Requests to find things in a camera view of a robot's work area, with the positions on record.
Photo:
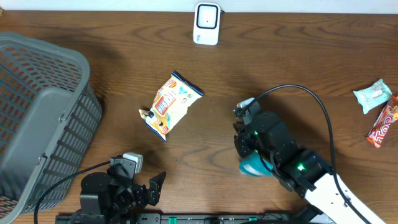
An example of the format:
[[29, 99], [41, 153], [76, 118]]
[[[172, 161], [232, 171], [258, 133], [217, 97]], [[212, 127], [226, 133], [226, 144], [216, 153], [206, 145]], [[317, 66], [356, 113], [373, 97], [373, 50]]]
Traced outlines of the red orange snack bar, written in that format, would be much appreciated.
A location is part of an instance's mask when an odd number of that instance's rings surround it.
[[392, 95], [366, 136], [366, 140], [376, 148], [380, 148], [391, 124], [395, 121], [397, 121], [397, 97]]

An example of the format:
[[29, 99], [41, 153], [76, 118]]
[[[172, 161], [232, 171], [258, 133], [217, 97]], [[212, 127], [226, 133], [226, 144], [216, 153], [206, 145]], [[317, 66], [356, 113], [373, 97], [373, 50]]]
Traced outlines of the light teal wipes packet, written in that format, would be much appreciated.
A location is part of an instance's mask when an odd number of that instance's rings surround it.
[[389, 101], [392, 96], [390, 88], [384, 83], [383, 79], [379, 79], [370, 87], [354, 91], [353, 93], [358, 103], [362, 106], [364, 114]]

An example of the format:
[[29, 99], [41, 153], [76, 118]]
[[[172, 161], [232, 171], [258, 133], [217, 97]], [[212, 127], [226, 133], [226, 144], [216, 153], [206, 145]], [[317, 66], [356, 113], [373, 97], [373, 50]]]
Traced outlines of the teal mouthwash bottle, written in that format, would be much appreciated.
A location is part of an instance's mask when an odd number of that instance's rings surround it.
[[239, 164], [240, 173], [253, 177], [272, 177], [272, 169], [272, 164], [263, 159], [258, 153], [245, 157]]

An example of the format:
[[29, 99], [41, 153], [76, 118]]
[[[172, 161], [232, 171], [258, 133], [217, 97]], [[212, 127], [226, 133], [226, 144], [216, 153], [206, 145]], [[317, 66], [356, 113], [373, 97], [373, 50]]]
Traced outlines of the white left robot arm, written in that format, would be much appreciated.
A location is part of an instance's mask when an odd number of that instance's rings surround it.
[[132, 208], [157, 205], [166, 173], [151, 178], [148, 187], [134, 183], [142, 160], [138, 154], [112, 157], [106, 172], [94, 172], [83, 178], [78, 213], [81, 223], [119, 223]]

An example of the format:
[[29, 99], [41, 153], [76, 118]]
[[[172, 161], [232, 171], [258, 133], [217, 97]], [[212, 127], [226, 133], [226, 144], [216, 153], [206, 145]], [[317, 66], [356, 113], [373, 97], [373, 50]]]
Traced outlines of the yellow snack bag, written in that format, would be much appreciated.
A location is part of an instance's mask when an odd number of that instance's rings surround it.
[[146, 126], [163, 142], [166, 135], [187, 114], [203, 91], [176, 71], [157, 91], [150, 110], [139, 110]]

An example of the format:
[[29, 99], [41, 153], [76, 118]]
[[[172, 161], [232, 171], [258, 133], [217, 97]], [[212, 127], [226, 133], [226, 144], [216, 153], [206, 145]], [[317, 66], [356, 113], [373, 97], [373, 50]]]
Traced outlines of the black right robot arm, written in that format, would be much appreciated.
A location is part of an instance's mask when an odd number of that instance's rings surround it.
[[295, 192], [310, 207], [298, 218], [315, 223], [382, 223], [345, 185], [331, 165], [314, 151], [299, 147], [286, 124], [273, 112], [264, 112], [258, 103], [247, 106], [234, 124], [234, 144], [242, 161], [244, 175], [275, 177], [289, 192]]

